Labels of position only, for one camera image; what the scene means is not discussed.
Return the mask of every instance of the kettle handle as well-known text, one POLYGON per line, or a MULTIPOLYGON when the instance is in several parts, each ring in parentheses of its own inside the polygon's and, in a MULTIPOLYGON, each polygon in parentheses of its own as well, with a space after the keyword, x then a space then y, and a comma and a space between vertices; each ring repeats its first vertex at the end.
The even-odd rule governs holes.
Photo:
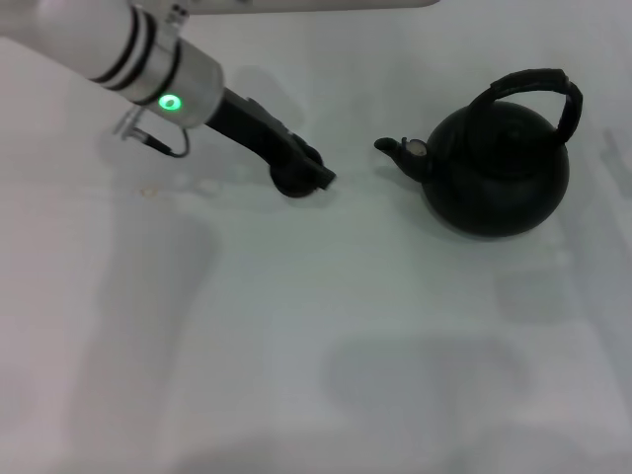
POLYGON ((465 142, 471 149, 472 133, 479 115, 496 101, 522 92, 550 91, 566 96, 566 105, 557 130, 541 141, 533 143, 537 148, 557 148, 575 134, 584 105, 584 96, 562 69, 529 69, 496 81, 469 106, 465 116, 465 142))

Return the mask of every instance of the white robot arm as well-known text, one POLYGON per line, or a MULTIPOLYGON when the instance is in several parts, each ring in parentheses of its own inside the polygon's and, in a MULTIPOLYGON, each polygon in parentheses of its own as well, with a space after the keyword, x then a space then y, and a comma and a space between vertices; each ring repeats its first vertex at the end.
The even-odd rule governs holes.
POLYGON ((180 38, 188 4, 174 0, 156 18, 127 0, 0 0, 0 34, 132 102, 118 127, 123 139, 171 154, 137 127, 149 110, 182 129, 206 124, 250 148, 287 196, 327 189, 335 175, 316 150, 256 102, 224 88, 219 63, 180 38))

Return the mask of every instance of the table surface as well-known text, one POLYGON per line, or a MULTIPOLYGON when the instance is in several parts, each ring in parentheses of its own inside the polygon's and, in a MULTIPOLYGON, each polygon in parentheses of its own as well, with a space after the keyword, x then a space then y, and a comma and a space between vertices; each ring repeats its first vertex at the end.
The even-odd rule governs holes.
POLYGON ((595 5, 193 18, 339 174, 301 201, 210 129, 183 161, 117 142, 123 99, 0 42, 2 472, 631 472, 630 7, 595 5), (455 235, 372 142, 532 67, 586 95, 569 193, 455 235))

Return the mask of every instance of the kettle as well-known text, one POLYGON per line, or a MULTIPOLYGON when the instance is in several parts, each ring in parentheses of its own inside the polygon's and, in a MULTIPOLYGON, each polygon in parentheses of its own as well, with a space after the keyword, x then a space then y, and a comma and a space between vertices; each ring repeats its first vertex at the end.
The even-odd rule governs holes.
POLYGON ((562 201, 569 184, 565 144, 582 116, 584 97, 560 69, 526 70, 492 84, 446 118, 428 143, 382 138, 375 147, 422 184, 428 203, 467 234, 498 238, 531 230, 562 201), (498 102, 534 91, 566 96, 555 128, 526 107, 498 102))

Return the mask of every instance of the cylindrical joint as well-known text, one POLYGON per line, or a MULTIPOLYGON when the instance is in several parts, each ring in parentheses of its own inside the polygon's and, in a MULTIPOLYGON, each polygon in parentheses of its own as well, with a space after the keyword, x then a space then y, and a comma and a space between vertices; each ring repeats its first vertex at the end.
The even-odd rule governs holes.
POLYGON ((182 128, 193 128, 206 123, 218 109, 224 75, 219 63, 187 41, 181 41, 181 49, 173 82, 147 109, 182 128))

